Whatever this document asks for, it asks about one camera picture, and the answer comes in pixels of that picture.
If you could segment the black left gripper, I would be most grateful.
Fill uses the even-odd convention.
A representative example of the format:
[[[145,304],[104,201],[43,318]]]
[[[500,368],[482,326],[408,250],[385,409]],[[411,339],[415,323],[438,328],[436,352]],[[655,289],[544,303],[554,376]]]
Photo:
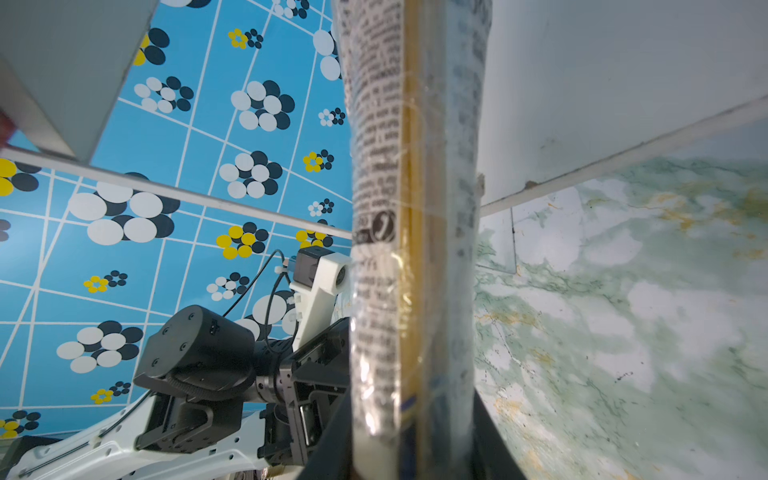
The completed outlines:
[[[265,405],[258,456],[270,465],[304,466],[349,389],[349,320],[296,351],[290,345],[288,339],[257,343],[257,401]]]

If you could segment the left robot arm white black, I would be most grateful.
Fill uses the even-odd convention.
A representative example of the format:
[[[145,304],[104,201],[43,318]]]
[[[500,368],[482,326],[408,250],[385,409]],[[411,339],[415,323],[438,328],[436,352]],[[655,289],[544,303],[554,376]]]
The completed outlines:
[[[349,322],[259,340],[200,306],[148,340],[143,396],[80,433],[13,442],[5,479],[345,479]]]

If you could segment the clear dark spaghetti bag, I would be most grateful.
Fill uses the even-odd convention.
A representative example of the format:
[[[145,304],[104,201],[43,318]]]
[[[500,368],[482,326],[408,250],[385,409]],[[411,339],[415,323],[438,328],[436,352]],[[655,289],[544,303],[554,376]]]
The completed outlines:
[[[337,1],[353,159],[352,469],[466,479],[492,5]]]

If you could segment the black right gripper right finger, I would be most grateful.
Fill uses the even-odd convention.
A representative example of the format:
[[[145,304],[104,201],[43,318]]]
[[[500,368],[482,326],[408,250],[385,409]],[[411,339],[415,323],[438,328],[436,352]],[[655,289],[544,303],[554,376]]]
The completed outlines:
[[[471,474],[475,480],[526,480],[478,391],[473,399]]]

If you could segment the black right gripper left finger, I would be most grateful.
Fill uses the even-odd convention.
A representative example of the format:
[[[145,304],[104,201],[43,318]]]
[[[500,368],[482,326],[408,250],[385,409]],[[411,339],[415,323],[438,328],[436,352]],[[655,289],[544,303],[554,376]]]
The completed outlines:
[[[350,480],[352,464],[352,402],[346,393],[324,430],[320,443],[310,455],[297,480]]]

